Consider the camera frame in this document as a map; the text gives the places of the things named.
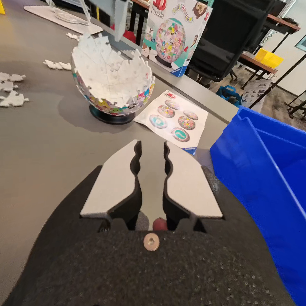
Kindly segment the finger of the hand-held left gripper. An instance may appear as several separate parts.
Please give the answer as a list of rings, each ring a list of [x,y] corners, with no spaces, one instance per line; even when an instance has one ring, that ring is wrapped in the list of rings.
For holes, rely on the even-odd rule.
[[[126,19],[128,12],[128,0],[115,0],[114,7],[114,40],[119,42],[126,31]]]

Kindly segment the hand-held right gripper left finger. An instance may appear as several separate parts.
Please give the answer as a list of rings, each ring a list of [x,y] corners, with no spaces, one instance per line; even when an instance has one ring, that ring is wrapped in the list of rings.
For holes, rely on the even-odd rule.
[[[80,212],[81,218],[123,219],[129,230],[136,229],[142,207],[138,179],[142,143],[133,140],[103,164]]]

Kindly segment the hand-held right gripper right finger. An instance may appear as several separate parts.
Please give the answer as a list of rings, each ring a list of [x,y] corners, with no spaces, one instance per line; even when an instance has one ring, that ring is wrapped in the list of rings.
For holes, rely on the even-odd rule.
[[[202,219],[220,220],[223,213],[197,160],[173,143],[164,143],[166,178],[163,211],[175,229],[183,219],[194,227]]]

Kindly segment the colourful puzzle ball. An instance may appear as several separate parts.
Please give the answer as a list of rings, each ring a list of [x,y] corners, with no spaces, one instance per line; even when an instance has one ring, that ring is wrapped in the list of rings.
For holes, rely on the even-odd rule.
[[[107,36],[84,33],[71,57],[77,89],[98,110],[115,116],[136,114],[151,97],[155,76],[138,50],[132,51],[132,59],[124,59]]]

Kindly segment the black round ball stand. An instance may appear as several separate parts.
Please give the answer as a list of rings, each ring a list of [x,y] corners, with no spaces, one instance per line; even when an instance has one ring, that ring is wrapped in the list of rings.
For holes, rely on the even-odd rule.
[[[97,108],[95,108],[91,104],[89,105],[89,111],[92,114],[92,116],[97,120],[111,125],[128,124],[136,117],[135,113],[130,113],[128,115],[122,115],[122,116],[115,116],[108,113],[104,113],[98,110]]]

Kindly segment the colourful puzzle box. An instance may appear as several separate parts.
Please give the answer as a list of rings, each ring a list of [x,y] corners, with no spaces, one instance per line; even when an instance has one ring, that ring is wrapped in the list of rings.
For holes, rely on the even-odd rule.
[[[150,1],[141,54],[174,76],[183,76],[212,13],[210,2]]]

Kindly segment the puzzle instruction leaflet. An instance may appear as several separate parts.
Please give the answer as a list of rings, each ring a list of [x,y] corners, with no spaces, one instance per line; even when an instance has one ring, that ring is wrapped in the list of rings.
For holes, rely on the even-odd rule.
[[[154,99],[134,121],[195,155],[208,112],[169,90]]]

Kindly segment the clear acrylic sign holder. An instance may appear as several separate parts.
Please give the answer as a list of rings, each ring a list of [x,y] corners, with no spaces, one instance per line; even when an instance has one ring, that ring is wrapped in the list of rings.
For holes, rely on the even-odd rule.
[[[80,25],[85,25],[85,26],[90,25],[90,18],[89,18],[89,21],[85,21],[79,17],[75,17],[67,12],[64,12],[58,9],[52,0],[45,0],[45,2],[48,4],[48,6],[51,7],[52,12],[55,14],[55,16],[58,19],[64,22],[70,23],[70,24],[80,24]]]

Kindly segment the blue plastic bin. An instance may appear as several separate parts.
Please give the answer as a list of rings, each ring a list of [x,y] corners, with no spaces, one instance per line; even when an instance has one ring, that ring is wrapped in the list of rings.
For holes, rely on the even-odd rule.
[[[216,177],[259,227],[296,305],[306,289],[306,133],[240,107],[210,148]]]

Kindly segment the blue bag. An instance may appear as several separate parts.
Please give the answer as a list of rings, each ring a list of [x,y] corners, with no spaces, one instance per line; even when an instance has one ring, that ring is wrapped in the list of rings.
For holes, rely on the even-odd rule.
[[[238,108],[242,105],[241,96],[236,92],[235,87],[230,85],[220,86],[216,95]]]

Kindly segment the black office chair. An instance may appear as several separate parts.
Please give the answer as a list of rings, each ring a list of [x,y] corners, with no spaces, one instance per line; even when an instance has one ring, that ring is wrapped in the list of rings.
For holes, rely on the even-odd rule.
[[[214,1],[185,75],[194,71],[208,82],[222,81],[243,51],[255,44],[273,4],[272,0]]]

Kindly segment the printed paper sheet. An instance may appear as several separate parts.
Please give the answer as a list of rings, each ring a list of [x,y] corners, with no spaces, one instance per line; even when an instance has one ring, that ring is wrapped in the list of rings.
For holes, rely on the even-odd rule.
[[[244,88],[241,105],[250,107],[270,87],[271,79],[251,80]]]

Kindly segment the wooden desk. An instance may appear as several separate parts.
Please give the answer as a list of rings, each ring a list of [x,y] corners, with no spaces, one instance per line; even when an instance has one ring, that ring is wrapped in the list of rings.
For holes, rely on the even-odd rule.
[[[277,69],[269,67],[266,64],[261,63],[260,61],[255,59],[254,54],[247,52],[247,51],[244,51],[240,55],[238,62],[254,70],[251,77],[242,86],[243,90],[247,86],[248,82],[251,81],[255,76],[257,76],[255,80],[259,80],[259,79],[262,79],[265,74],[274,75],[277,73]]]

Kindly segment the black tripod stand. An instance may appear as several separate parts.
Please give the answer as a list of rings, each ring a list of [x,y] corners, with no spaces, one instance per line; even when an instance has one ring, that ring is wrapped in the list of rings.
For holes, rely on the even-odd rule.
[[[254,103],[252,103],[248,108],[252,109],[255,105],[257,105],[262,98],[268,95],[275,86],[277,86],[283,79],[285,79],[296,67],[300,65],[306,59],[306,54],[302,56],[288,71],[285,72],[276,82],[274,82]]]

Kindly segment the small yellow bin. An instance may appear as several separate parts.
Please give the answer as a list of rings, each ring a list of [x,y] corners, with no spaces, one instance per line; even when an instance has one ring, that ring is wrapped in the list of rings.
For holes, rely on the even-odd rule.
[[[284,59],[272,52],[265,50],[264,48],[260,48],[255,55],[255,60],[270,68],[275,69],[283,62]]]

